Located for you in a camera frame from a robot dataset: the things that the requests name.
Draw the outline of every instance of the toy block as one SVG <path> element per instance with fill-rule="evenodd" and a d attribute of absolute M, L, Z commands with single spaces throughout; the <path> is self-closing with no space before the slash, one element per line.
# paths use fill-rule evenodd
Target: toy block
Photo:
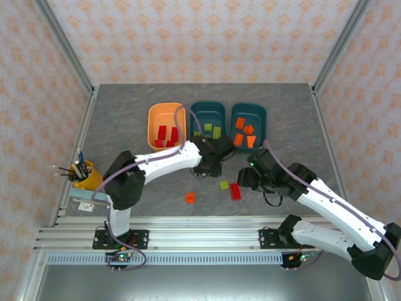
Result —
<path fill-rule="evenodd" d="M 221 181 L 220 188 L 221 188 L 221 190 L 229 189 L 230 185 L 228 184 L 228 181 Z"/>
<path fill-rule="evenodd" d="M 156 147 L 163 147 L 163 141 L 160 140 L 160 139 L 155 140 L 155 146 L 156 146 Z"/>
<path fill-rule="evenodd" d="M 171 129 L 170 141 L 172 141 L 172 142 L 177 142 L 178 141 L 178 129 L 176 127 L 173 127 Z"/>
<path fill-rule="evenodd" d="M 187 203 L 188 204 L 195 203 L 195 193 L 187 193 Z"/>
<path fill-rule="evenodd" d="M 218 139 L 221 136 L 221 127 L 214 127 L 213 129 L 213 139 Z"/>
<path fill-rule="evenodd" d="M 158 140 L 164 140 L 166 133 L 167 133 L 167 126 L 166 125 L 161 125 L 159 127 L 159 133 L 157 134 Z"/>
<path fill-rule="evenodd" d="M 239 190 L 239 185 L 237 183 L 230 184 L 231 198 L 233 201 L 238 201 L 241 199 L 241 192 Z"/>
<path fill-rule="evenodd" d="M 212 131 L 212 124 L 205 124 L 205 132 L 211 132 Z"/>
<path fill-rule="evenodd" d="M 253 147 L 256 140 L 256 136 L 246 136 L 246 146 Z"/>
<path fill-rule="evenodd" d="M 236 134 L 236 138 L 234 139 L 234 145 L 235 146 L 241 146 L 242 144 L 242 139 L 244 138 L 243 135 L 241 134 Z"/>
<path fill-rule="evenodd" d="M 237 118 L 236 129 L 242 130 L 242 128 L 244 127 L 244 124 L 245 124 L 244 118 Z"/>
<path fill-rule="evenodd" d="M 252 134 L 253 134 L 253 131 L 254 131 L 254 129 L 253 129 L 253 126 L 252 126 L 252 125 L 247 125 L 247 126 L 244 128 L 244 133 L 247 134 L 247 135 L 252 135 Z"/>
<path fill-rule="evenodd" d="M 175 142 L 174 142 L 174 141 L 170 141 L 170 140 L 169 140 L 169 141 L 167 141 L 167 142 L 166 142 L 165 146 L 166 146 L 166 147 L 172 147 L 172 146 L 175 146 Z"/>

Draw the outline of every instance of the patterned wall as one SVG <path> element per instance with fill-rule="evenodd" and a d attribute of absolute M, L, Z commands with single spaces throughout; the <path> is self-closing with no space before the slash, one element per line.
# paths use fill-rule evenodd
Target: patterned wall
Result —
<path fill-rule="evenodd" d="M 87 96 L 32 0 L 0 2 L 0 299 L 50 222 Z"/>
<path fill-rule="evenodd" d="M 49 0 L 94 85 L 314 82 L 357 0 Z"/>
<path fill-rule="evenodd" d="M 373 1 L 319 95 L 350 200 L 401 225 L 401 6 Z"/>

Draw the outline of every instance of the pen holder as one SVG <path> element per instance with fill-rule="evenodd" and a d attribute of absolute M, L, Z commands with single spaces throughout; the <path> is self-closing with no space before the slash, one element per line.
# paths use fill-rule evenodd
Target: pen holder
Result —
<path fill-rule="evenodd" d="M 103 177 L 102 175 L 95 169 L 93 164 L 87 160 L 84 160 L 85 162 L 85 169 L 87 166 L 91 167 L 91 173 L 90 175 L 83 181 L 81 182 L 74 182 L 74 187 L 78 189 L 86 189 L 90 191 L 94 191 L 102 182 L 103 182 Z"/>

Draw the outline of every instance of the red block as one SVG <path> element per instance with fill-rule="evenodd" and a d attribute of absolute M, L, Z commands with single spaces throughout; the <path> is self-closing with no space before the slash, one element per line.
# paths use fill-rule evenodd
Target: red block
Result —
<path fill-rule="evenodd" d="M 155 146 L 156 147 L 163 147 L 163 141 L 159 140 L 155 140 Z"/>
<path fill-rule="evenodd" d="M 158 140 L 164 140 L 166 133 L 167 133 L 167 126 L 166 125 L 161 125 L 159 127 L 159 133 L 157 134 Z"/>
<path fill-rule="evenodd" d="M 165 145 L 166 147 L 172 147 L 172 146 L 175 146 L 175 142 L 174 141 L 167 141 L 167 143 L 166 143 L 166 145 Z"/>
<path fill-rule="evenodd" d="M 239 185 L 237 183 L 230 184 L 231 198 L 233 201 L 238 201 L 241 199 L 241 192 L 239 190 Z"/>
<path fill-rule="evenodd" d="M 172 142 L 177 142 L 178 141 L 178 129 L 176 127 L 173 127 L 171 129 L 171 139 L 170 141 Z"/>

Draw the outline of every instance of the orange block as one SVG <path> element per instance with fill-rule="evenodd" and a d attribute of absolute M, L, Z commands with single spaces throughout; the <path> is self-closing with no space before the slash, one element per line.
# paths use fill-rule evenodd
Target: orange block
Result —
<path fill-rule="evenodd" d="M 253 147 L 256 140 L 256 136 L 246 136 L 246 146 Z"/>
<path fill-rule="evenodd" d="M 195 203 L 195 193 L 187 193 L 187 203 L 188 204 Z"/>
<path fill-rule="evenodd" d="M 236 138 L 234 139 L 234 145 L 241 146 L 243 138 L 244 138 L 244 135 L 236 134 Z"/>
<path fill-rule="evenodd" d="M 254 129 L 253 129 L 253 126 L 252 126 L 252 125 L 247 125 L 247 126 L 244 128 L 244 133 L 247 134 L 247 135 L 252 135 L 252 134 L 253 134 L 253 131 L 254 131 Z"/>
<path fill-rule="evenodd" d="M 245 124 L 244 118 L 237 118 L 236 128 L 242 130 Z"/>

